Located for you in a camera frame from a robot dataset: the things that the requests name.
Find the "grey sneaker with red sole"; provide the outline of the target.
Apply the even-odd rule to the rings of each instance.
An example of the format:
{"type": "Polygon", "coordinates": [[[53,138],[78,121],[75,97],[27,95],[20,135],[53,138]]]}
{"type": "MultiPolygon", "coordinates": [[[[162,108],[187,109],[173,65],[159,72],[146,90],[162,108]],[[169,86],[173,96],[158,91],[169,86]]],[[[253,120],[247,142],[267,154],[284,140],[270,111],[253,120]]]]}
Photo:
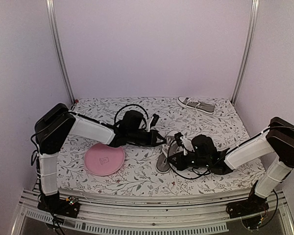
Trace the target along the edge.
{"type": "Polygon", "coordinates": [[[160,173],[167,173],[170,170],[168,156],[174,154],[177,150],[180,149],[178,144],[174,141],[176,134],[181,134],[181,132],[172,130],[165,135],[165,139],[167,142],[161,145],[161,153],[158,156],[156,163],[156,169],[160,173]]]}

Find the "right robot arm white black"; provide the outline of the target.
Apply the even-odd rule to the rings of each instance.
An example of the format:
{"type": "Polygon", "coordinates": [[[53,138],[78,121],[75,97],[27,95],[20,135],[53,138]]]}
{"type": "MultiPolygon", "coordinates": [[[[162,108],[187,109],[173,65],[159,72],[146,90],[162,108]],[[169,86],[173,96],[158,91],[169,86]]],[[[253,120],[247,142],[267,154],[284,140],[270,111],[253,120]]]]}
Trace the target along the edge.
{"type": "Polygon", "coordinates": [[[181,133],[176,133],[163,152],[174,173],[206,167],[208,173],[226,175],[266,154],[276,154],[265,175],[252,186],[248,198],[227,204],[230,218],[266,212],[267,197],[294,169],[294,126],[279,117],[272,118],[262,132],[233,149],[218,151],[210,137],[198,135],[191,140],[193,150],[190,151],[184,140],[181,133]]]}

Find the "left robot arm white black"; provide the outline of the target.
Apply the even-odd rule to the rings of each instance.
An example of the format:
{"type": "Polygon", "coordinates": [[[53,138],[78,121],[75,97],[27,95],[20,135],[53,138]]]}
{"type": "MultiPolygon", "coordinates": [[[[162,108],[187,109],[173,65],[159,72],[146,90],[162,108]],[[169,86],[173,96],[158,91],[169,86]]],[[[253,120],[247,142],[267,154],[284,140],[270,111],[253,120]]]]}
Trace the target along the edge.
{"type": "Polygon", "coordinates": [[[147,112],[130,110],[121,120],[115,119],[113,124],[106,124],[69,110],[63,103],[55,105],[36,122],[35,133],[30,138],[36,147],[31,162],[36,163],[39,180],[38,209],[49,212],[51,216],[78,216],[78,198],[61,199],[57,186],[57,157],[67,136],[91,139],[114,148],[127,144],[157,147],[167,142],[153,129],[158,119],[157,114],[149,117],[147,112]]]}

